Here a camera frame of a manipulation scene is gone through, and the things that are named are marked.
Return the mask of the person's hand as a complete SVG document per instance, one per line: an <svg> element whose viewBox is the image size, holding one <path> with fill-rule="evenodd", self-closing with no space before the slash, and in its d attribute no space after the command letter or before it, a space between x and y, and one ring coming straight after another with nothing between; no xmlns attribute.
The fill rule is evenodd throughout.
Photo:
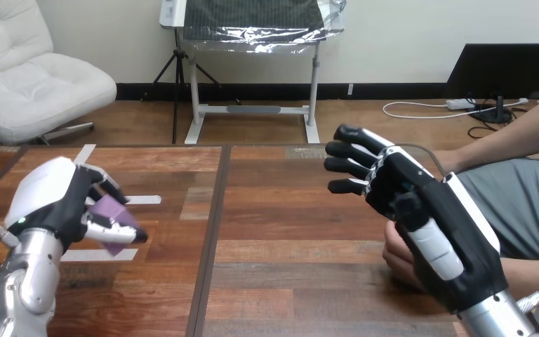
<svg viewBox="0 0 539 337"><path fill-rule="evenodd" d="M443 176L448 175L451 172L457 172L461 170L461 162L458 153L455 150L438 150L434 151L440 171Z"/></svg>
<svg viewBox="0 0 539 337"><path fill-rule="evenodd" d="M414 273L413 255L399 236L395 223L390 220L385 226L385 245L382 250L382 257L391 268L393 276L398 282L419 291L425 291L422 283Z"/></svg>

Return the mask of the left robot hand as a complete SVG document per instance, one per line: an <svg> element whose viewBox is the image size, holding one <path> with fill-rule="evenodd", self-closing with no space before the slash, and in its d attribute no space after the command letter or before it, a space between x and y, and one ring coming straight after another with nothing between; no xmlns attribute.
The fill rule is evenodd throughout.
<svg viewBox="0 0 539 337"><path fill-rule="evenodd" d="M85 238L116 245L145 243L143 229L112 215L128 201L102 168L56 157L22 179L5 225L16 236L32 228L52 232L64 249Z"/></svg>

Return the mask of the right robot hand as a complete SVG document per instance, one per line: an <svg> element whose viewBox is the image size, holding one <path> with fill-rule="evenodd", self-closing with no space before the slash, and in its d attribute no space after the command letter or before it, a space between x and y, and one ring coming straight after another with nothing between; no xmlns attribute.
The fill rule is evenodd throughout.
<svg viewBox="0 0 539 337"><path fill-rule="evenodd" d="M492 227L454 175L437 180L402 147L341 124L326 145L333 194L362 196L393 221L429 295L457 314L507 289Z"/></svg>

